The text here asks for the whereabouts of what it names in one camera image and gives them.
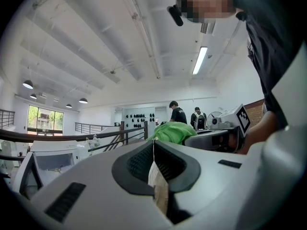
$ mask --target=man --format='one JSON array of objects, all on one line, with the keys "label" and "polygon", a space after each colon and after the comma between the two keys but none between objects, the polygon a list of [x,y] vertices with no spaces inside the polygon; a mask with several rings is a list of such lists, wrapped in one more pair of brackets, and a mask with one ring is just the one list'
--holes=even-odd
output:
[{"label": "man", "polygon": [[[177,0],[179,11],[188,20],[201,23],[208,18],[236,17],[246,22],[248,57],[260,77],[267,112],[248,131],[240,153],[247,154],[254,143],[265,141],[284,128],[287,121],[272,89],[287,71],[302,45],[301,18],[304,0]],[[230,147],[236,145],[229,137]]]},{"label": "man", "polygon": [[[197,127],[195,127],[195,122],[197,121],[197,118],[199,118]],[[202,113],[199,107],[195,107],[195,113],[191,115],[191,122],[190,124],[195,130],[198,129],[205,129],[206,128],[206,121],[207,116],[205,113]]]},{"label": "man", "polygon": [[169,108],[173,110],[170,122],[180,122],[180,123],[187,124],[186,114],[180,107],[178,107],[177,102],[172,101],[169,104]]}]

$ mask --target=vent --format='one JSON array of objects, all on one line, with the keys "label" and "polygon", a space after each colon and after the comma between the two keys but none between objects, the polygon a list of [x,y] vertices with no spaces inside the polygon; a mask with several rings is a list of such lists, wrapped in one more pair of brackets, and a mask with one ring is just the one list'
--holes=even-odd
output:
[{"label": "vent", "polygon": [[45,93],[39,93],[38,96],[43,98],[43,99],[47,99],[47,96],[46,96]]},{"label": "vent", "polygon": [[201,33],[212,34],[214,26],[215,26],[215,21],[212,23],[206,22],[201,24]]},{"label": "vent", "polygon": [[208,23],[203,23],[201,25],[201,33],[207,34],[208,26],[209,26]]}]

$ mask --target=wooden handrail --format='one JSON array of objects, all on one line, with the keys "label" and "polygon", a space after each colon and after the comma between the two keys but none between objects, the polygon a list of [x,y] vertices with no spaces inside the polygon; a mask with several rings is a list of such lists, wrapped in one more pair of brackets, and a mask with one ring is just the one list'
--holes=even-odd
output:
[{"label": "wooden handrail", "polygon": [[[123,131],[115,131],[110,133],[102,133],[102,134],[96,134],[97,138],[107,138],[107,137],[113,137],[117,135],[124,135],[130,132],[143,130],[144,127],[141,128],[134,128],[134,129],[128,129]],[[83,135],[83,136],[38,136],[38,135],[28,135],[23,133],[17,133],[7,130],[0,129],[0,139],[7,140],[7,141],[13,141],[13,142],[24,142],[24,143],[33,143],[35,140],[40,141],[68,141],[68,140],[76,140],[76,141],[85,141],[88,139],[93,139],[93,135]]]}]

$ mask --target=fluorescent light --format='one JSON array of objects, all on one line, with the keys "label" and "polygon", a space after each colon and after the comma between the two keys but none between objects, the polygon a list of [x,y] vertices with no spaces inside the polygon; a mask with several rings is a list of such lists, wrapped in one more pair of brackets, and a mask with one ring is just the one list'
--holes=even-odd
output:
[{"label": "fluorescent light", "polygon": [[200,71],[201,65],[202,65],[202,63],[205,59],[206,54],[207,54],[207,50],[208,50],[207,47],[201,47],[200,53],[198,55],[198,59],[196,61],[196,65],[195,65],[194,70],[193,70],[193,75],[198,74],[198,72]]}]

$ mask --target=tree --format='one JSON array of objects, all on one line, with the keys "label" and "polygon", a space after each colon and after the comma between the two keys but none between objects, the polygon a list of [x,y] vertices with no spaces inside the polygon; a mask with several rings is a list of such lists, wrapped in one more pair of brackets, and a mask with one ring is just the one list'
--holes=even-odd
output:
[{"label": "tree", "polygon": [[53,122],[54,120],[54,129],[58,129],[58,126],[63,126],[63,117],[64,113],[58,113],[58,112],[51,112],[49,116],[50,122]]},{"label": "tree", "polygon": [[33,120],[40,116],[41,112],[39,111],[38,107],[36,106],[29,106],[29,113],[28,113],[28,127],[35,127],[36,124],[32,124]]}]

